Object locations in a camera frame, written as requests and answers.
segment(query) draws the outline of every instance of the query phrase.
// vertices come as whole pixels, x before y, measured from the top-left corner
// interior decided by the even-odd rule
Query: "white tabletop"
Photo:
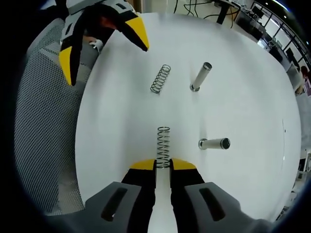
[[[284,68],[219,24],[157,13],[142,18],[149,51],[115,32],[86,85],[76,131],[82,200],[121,181],[132,163],[155,158],[157,128],[169,126],[171,157],[195,164],[205,182],[235,197],[246,214],[275,220],[294,184],[301,146],[298,107]],[[203,62],[213,69],[193,93],[189,85]],[[172,70],[157,95],[149,88],[163,64]],[[231,147],[200,150],[203,137],[228,137]]]

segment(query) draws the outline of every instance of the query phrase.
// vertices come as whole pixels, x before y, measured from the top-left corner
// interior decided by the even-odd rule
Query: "black cable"
[[[233,27],[233,14],[232,14],[232,7],[230,6],[230,12],[231,12],[231,27],[230,29]]]
[[[174,14],[175,14],[175,12],[176,12],[176,10],[177,10],[177,5],[178,5],[178,0],[176,0],[176,5],[175,5],[175,9],[174,9]]]
[[[240,11],[240,10],[237,10],[237,11],[235,11],[235,12],[233,12],[233,13],[228,13],[228,14],[226,14],[226,16],[234,15],[235,13],[238,13],[239,11]],[[206,19],[206,18],[211,17],[211,16],[219,16],[219,14],[217,14],[217,15],[205,16],[203,19]]]
[[[196,5],[198,4],[197,1],[198,1],[198,0],[195,0],[194,12],[195,12],[195,15],[196,15],[197,17],[199,17],[198,13],[196,12]]]
[[[195,6],[194,7],[194,10],[195,10],[195,14],[197,15],[197,17],[198,17],[198,14],[197,14],[197,12],[196,12],[196,6],[197,5],[204,5],[204,4],[208,4],[208,3],[212,3],[212,1],[210,0],[210,1],[207,1],[207,2],[201,2],[201,3],[193,3],[193,4],[191,4],[191,0],[190,0],[190,3],[189,4],[184,4],[184,8],[188,11],[188,14],[187,15],[189,15],[189,13],[191,13],[192,14],[192,16],[194,16],[194,14],[191,12],[191,6]]]
[[[189,9],[187,9],[186,8],[186,4],[184,4],[184,8],[188,11],[188,14],[187,15],[189,15],[190,13],[192,14],[192,16],[194,16],[194,14],[191,12],[191,6],[193,6],[193,4],[191,4],[191,0],[190,0],[190,2],[189,2]]]

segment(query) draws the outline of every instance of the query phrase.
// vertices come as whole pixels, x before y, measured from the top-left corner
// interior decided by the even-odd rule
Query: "coil spring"
[[[150,90],[153,93],[159,94],[169,73],[171,71],[171,67],[169,65],[163,65],[160,69],[160,71],[158,72],[154,82],[152,83]]]
[[[157,133],[157,168],[170,167],[170,156],[169,156],[169,127],[159,127]]]

